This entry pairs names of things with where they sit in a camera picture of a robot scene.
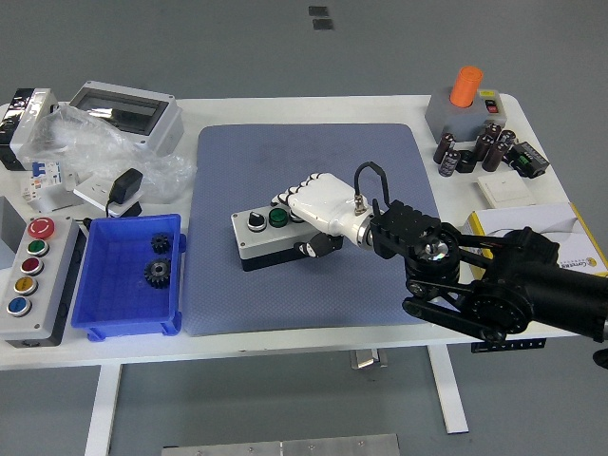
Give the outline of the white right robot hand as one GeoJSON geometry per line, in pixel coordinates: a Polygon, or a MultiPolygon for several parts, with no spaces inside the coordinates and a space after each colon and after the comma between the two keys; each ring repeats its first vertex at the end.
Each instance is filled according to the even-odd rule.
{"type": "Polygon", "coordinates": [[[370,223],[372,210],[367,199],[331,173],[313,173],[298,186],[274,196],[273,206],[282,204],[291,213],[319,231],[297,249],[309,257],[323,257],[352,244],[372,248],[370,223]]]}

